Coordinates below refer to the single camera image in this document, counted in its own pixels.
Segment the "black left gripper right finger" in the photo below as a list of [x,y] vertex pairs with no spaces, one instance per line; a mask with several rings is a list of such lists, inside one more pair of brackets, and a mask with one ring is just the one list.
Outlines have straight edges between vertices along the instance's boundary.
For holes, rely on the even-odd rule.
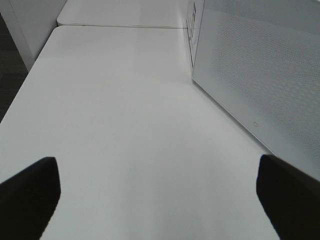
[[320,238],[320,183],[282,159],[260,157],[256,194],[281,240]]

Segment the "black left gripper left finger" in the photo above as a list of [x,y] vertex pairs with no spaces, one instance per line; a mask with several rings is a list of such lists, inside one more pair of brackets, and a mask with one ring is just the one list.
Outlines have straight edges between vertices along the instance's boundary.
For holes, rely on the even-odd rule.
[[61,196],[55,157],[44,157],[0,184],[0,238],[39,240]]

